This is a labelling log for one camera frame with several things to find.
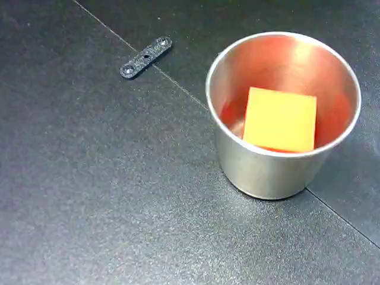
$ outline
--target orange cube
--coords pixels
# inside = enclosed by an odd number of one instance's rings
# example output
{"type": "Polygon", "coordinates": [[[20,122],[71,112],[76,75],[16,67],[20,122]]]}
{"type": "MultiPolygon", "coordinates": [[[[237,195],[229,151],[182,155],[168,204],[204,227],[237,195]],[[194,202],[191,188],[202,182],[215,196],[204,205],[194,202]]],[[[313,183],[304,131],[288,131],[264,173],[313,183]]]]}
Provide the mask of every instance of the orange cube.
{"type": "Polygon", "coordinates": [[[316,97],[251,87],[243,140],[274,151],[314,149],[316,97]]]}

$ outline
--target black plastic bracket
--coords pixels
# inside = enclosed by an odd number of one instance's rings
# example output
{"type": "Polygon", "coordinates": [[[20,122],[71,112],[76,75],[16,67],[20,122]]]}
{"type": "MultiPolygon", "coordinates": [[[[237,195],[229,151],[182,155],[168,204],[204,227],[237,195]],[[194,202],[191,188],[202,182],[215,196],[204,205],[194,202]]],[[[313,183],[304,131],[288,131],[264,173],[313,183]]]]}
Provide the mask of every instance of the black plastic bracket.
{"type": "Polygon", "coordinates": [[[134,79],[172,47],[169,37],[159,37],[151,45],[143,49],[137,56],[120,68],[124,78],[134,79]]]}

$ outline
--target sponge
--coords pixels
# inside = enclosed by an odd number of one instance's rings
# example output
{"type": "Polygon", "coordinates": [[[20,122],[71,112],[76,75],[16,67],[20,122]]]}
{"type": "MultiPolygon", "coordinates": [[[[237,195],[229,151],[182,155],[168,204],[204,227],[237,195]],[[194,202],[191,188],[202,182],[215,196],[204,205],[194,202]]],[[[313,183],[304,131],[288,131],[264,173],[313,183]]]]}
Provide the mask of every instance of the sponge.
{"type": "Polygon", "coordinates": [[[243,140],[274,151],[314,149],[316,97],[251,87],[243,140]]]}

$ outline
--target stainless steel cup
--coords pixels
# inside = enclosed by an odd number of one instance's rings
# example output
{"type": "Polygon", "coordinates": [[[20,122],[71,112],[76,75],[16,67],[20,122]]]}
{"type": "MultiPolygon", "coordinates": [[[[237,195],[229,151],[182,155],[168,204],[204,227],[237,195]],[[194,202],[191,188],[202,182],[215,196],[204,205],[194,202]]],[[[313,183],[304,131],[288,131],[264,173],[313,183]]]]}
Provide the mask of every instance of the stainless steel cup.
{"type": "Polygon", "coordinates": [[[227,47],[208,72],[206,96],[226,176],[242,192],[269,200],[305,188],[351,133],[362,100],[353,70],[336,51],[285,32],[255,34],[227,47]],[[251,86],[317,97],[313,151],[277,153],[241,140],[251,86]]]}

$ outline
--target cup rim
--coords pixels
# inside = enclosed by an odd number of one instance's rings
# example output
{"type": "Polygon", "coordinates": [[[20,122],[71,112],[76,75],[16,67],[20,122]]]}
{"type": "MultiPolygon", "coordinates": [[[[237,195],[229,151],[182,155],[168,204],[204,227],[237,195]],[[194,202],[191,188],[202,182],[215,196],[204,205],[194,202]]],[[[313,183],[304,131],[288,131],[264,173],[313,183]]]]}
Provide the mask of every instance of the cup rim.
{"type": "Polygon", "coordinates": [[[322,43],[319,40],[316,40],[316,39],[309,37],[309,36],[305,36],[303,34],[292,33],[292,32],[287,32],[287,31],[269,31],[269,32],[264,32],[264,33],[253,34],[253,35],[244,37],[242,39],[239,39],[239,40],[235,41],[234,43],[232,43],[231,45],[229,45],[227,48],[225,48],[224,51],[222,51],[218,55],[218,57],[216,57],[213,64],[211,65],[210,69],[208,70],[208,74],[206,77],[206,84],[205,84],[205,92],[206,92],[208,108],[209,108],[209,110],[213,116],[213,119],[217,123],[218,127],[226,135],[228,135],[236,143],[238,143],[239,145],[241,145],[242,147],[244,147],[245,149],[247,149],[253,153],[262,154],[262,155],[271,156],[271,157],[302,158],[302,157],[314,156],[314,155],[317,155],[319,153],[322,153],[322,152],[325,152],[325,151],[328,151],[328,150],[334,148],[335,146],[339,145],[352,132],[352,130],[355,127],[356,122],[359,118],[360,110],[362,107],[362,93],[360,91],[359,81],[356,77],[356,74],[354,73],[351,66],[347,63],[347,61],[338,52],[336,52],[334,49],[332,49],[331,47],[329,47],[325,43],[322,43]],[[354,112],[354,117],[352,118],[350,124],[344,130],[344,132],[342,132],[339,135],[339,137],[337,137],[335,140],[329,142],[328,144],[326,144],[322,147],[318,147],[312,151],[308,151],[308,152],[304,152],[304,153],[280,153],[280,152],[270,151],[270,150],[266,150],[264,148],[257,147],[255,145],[252,145],[252,144],[242,140],[241,138],[236,136],[229,128],[227,128],[225,126],[225,124],[221,121],[221,119],[219,118],[218,114],[216,113],[215,108],[211,102],[211,95],[210,95],[211,78],[214,74],[214,71],[215,71],[217,65],[219,64],[219,62],[233,48],[235,48],[236,46],[240,45],[241,43],[243,43],[247,40],[251,40],[251,39],[263,37],[263,36],[287,36],[287,37],[297,38],[299,40],[311,43],[313,45],[318,45],[318,46],[322,47],[323,49],[327,50],[328,52],[330,52],[332,55],[334,55],[346,67],[347,71],[349,72],[349,74],[350,74],[350,76],[351,76],[351,78],[355,84],[356,93],[357,93],[357,103],[356,103],[356,108],[355,108],[355,112],[354,112]]]}

